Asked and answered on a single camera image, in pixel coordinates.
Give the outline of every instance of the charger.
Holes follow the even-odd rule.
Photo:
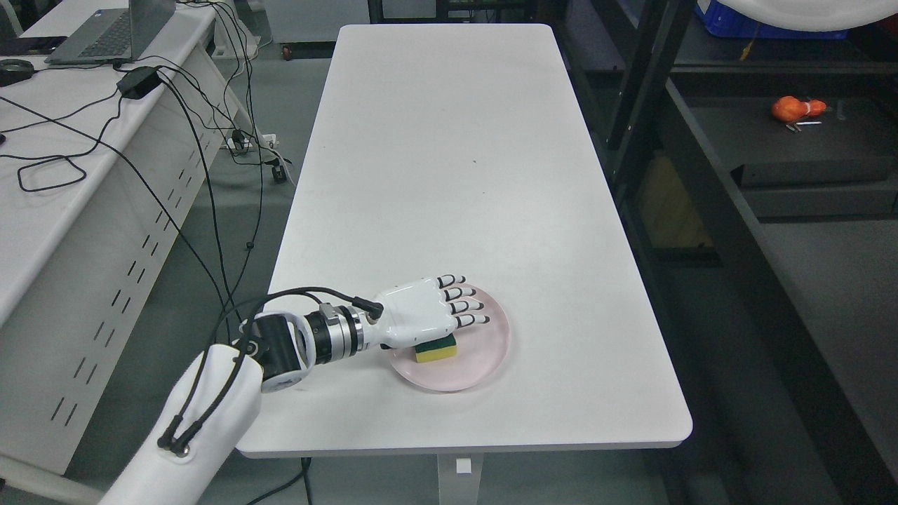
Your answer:
[[[128,73],[115,85],[125,98],[140,100],[161,83],[162,78],[156,72],[155,67],[139,66],[128,70]]]

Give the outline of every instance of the blue bin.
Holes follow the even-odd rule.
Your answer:
[[[776,28],[764,23],[761,23],[761,29],[758,30],[758,22],[721,4],[718,0],[699,0],[695,6],[695,12],[704,21],[708,32],[718,37],[750,39],[754,37],[756,30],[758,39],[841,40],[848,36],[848,30],[795,31]]]

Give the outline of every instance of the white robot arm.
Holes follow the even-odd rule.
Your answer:
[[[477,313],[483,304],[473,298],[476,292],[463,282],[464,277],[445,275],[387,289],[374,302],[322,303],[304,317],[252,317],[253,324],[242,327],[249,333],[245,355],[216,344],[194,359],[101,505],[196,503],[259,414],[262,393],[294,385],[315,364],[360,350],[411,347],[488,323]]]

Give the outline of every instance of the yellow sponge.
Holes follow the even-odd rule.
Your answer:
[[[455,336],[449,333],[442,339],[416,345],[415,361],[427,363],[428,361],[451,358],[457,353],[458,347],[455,345]]]

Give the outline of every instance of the white table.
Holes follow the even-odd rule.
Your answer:
[[[551,30],[344,28],[270,291],[371,297],[462,273],[507,313],[484,383],[419,389],[368,351],[267,394],[249,457],[674,447],[692,422]],[[302,315],[314,307],[268,305]]]
[[[24,35],[69,34],[97,8],[118,6],[127,2],[63,2]],[[211,8],[179,7],[144,54],[165,56],[189,70],[221,105],[225,80],[201,47],[214,19]],[[46,67],[43,58],[28,59],[40,69]],[[157,58],[144,64],[163,63]],[[2,94],[56,117],[108,96],[121,76],[109,66],[53,70],[7,86]],[[198,94],[181,77],[175,83],[211,124],[211,110]],[[237,111],[233,95],[226,100]],[[116,113],[117,102],[118,96],[65,123],[96,135]],[[0,129],[38,119],[0,103]],[[221,137],[202,128],[199,133],[211,163]],[[124,101],[121,118],[103,139],[134,162],[174,221],[182,223],[204,173],[172,93],[160,86],[140,101]],[[36,156],[76,153],[91,145],[73,132],[42,125],[9,133],[0,149]],[[53,474],[66,470],[176,232],[109,149],[100,147],[77,162],[87,171],[84,181],[26,193],[16,181],[24,162],[0,159],[0,476],[32,492],[89,501],[95,495]],[[26,182],[61,182],[71,175],[57,163],[29,173]]]

